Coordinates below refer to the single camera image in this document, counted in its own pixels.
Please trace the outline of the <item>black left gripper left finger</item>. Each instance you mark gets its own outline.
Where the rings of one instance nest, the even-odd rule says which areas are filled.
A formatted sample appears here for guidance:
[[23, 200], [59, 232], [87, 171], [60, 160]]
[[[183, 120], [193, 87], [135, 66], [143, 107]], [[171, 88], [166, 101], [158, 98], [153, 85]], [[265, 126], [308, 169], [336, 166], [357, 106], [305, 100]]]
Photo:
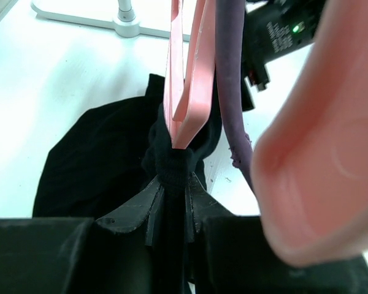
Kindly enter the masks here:
[[0, 293], [154, 293], [151, 208], [157, 179], [94, 220], [0, 219]]

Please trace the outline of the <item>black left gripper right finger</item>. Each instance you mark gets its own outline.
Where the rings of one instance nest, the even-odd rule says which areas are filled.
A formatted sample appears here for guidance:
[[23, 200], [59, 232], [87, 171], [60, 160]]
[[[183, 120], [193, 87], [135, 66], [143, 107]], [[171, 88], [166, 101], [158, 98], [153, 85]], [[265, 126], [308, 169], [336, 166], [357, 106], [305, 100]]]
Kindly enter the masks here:
[[258, 216], [233, 215], [195, 174], [185, 201], [196, 293], [368, 293], [364, 257], [295, 268], [273, 253]]

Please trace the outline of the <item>black t shirt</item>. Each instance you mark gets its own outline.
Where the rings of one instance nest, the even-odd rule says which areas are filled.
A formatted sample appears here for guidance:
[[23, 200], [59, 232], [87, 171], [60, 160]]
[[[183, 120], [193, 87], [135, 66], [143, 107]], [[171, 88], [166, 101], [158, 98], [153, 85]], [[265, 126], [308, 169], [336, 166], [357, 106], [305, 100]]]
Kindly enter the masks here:
[[176, 190], [187, 174], [206, 183], [204, 159], [217, 147], [223, 108], [213, 96], [210, 119], [186, 150], [170, 147], [163, 118], [164, 78], [150, 74], [145, 94], [87, 110], [49, 151], [34, 217], [99, 218], [153, 178]]

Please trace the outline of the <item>pink plastic hanger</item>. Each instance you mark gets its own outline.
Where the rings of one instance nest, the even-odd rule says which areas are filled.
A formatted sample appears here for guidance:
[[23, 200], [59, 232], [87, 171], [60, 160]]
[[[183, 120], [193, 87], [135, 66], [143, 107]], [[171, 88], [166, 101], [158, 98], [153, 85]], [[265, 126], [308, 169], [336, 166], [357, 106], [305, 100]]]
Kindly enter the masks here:
[[242, 119], [244, 1], [198, 1], [188, 57], [182, 2], [171, 3], [164, 116], [185, 149], [209, 118], [217, 87], [234, 165], [254, 192], [264, 234], [304, 266], [368, 250], [368, 1], [328, 1], [285, 104], [255, 146]]

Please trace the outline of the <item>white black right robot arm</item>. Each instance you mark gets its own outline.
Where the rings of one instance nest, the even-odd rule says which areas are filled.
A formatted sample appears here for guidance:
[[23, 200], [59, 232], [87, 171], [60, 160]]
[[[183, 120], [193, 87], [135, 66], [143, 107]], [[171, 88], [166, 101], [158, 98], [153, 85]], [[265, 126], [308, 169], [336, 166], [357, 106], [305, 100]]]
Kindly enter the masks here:
[[242, 61], [258, 91], [269, 83], [268, 62], [313, 43], [324, 5], [324, 1], [266, 1], [246, 13]]

